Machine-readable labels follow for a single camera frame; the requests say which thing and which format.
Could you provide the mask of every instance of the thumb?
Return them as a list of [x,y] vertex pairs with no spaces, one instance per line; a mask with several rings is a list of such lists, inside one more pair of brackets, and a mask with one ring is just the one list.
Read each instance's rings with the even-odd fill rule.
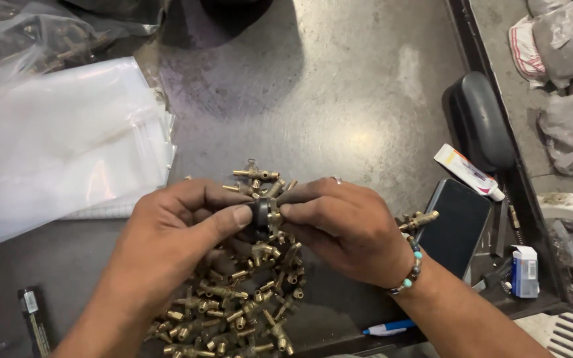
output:
[[251,208],[235,205],[214,213],[200,224],[188,229],[190,237],[213,248],[217,243],[244,229],[251,222]]

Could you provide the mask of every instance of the white tube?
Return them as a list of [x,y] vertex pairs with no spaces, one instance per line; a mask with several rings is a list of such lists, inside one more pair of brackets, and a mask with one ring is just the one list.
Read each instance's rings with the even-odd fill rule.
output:
[[505,199],[505,194],[498,190],[498,183],[494,178],[477,169],[466,157],[456,151],[449,144],[444,144],[437,152],[434,159],[448,169],[452,174],[457,175],[474,191],[489,196],[495,201]]

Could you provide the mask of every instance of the left hand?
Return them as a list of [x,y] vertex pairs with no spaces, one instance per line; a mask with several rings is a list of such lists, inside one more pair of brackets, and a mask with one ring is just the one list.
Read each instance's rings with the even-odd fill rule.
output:
[[150,322],[221,240],[251,222],[251,198],[210,180],[185,180],[142,197],[95,292],[125,319]]

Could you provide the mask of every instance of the hand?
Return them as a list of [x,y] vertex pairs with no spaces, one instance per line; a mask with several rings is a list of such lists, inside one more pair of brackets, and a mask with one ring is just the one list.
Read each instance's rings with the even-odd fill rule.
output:
[[354,280],[398,287],[414,256],[386,202],[373,190],[323,178],[278,198],[282,230]]
[[142,197],[116,242],[96,294],[124,317],[150,322],[211,248],[251,222],[251,209],[238,205],[250,200],[204,179],[182,181]]

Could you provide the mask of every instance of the forearm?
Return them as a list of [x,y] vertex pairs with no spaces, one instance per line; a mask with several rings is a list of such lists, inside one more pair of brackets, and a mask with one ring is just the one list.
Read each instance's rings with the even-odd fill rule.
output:
[[150,320],[130,317],[103,289],[97,290],[52,358],[135,357]]
[[395,297],[442,358],[552,357],[525,331],[427,255]]

